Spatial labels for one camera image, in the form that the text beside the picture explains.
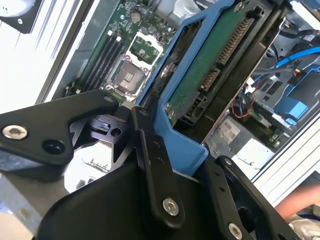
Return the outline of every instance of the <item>gray metal panel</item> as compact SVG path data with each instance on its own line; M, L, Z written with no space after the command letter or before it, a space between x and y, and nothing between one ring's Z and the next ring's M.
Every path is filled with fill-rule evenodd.
M0 113L35 104L82 0L43 0L30 34L0 21Z

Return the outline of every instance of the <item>motherboard chip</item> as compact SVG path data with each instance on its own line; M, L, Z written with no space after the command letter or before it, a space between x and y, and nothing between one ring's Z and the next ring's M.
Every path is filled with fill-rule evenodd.
M124 93L133 93L145 73L132 63L122 60L117 71L112 76L113 83Z

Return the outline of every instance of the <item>ram slot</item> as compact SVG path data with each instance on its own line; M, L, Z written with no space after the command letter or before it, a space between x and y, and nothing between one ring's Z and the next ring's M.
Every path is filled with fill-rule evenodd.
M115 36L109 36L105 45L92 66L90 73L83 86L82 92L98 89L110 68L121 54L124 43Z

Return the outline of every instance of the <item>motherboard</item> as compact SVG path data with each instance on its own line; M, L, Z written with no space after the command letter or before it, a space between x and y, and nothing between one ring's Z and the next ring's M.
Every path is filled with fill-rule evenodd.
M134 102L176 29L138 0L119 4L100 37L78 85L103 89L120 103Z

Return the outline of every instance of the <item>hole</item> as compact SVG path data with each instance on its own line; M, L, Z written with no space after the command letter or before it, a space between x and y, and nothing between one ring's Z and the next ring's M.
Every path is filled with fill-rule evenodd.
M281 87L282 82L281 81L275 81L274 84L270 87L270 89L266 92L269 95L273 95L276 93L276 91Z
M42 143L42 148L48 154L59 155L65 152L65 145L63 142L55 139L47 139Z
M238 209L238 214L239 214L242 225L249 233L255 230L254 217L249 209L242 206Z
M269 99L270 99L270 97L264 96L263 101L266 102L266 101L268 101Z
M156 148L160 148L160 144L159 143L157 143L156 141L154 141L153 143L156 146Z
M122 131L120 128L114 128L111 130L112 137L117 137L117 136L120 136L121 134L122 134Z
M155 160L156 160L159 164L164 164L164 163L165 163L164 160L163 160L161 157L157 157Z
M143 109L140 109L139 113L142 114L143 116L148 116L148 113Z
M278 234L278 238L280 239L280 240L287 240L282 234Z
M104 100L107 100L108 102L110 102L110 103L112 103L114 100L111 98L111 97L109 97L109 96L105 96L104 97Z

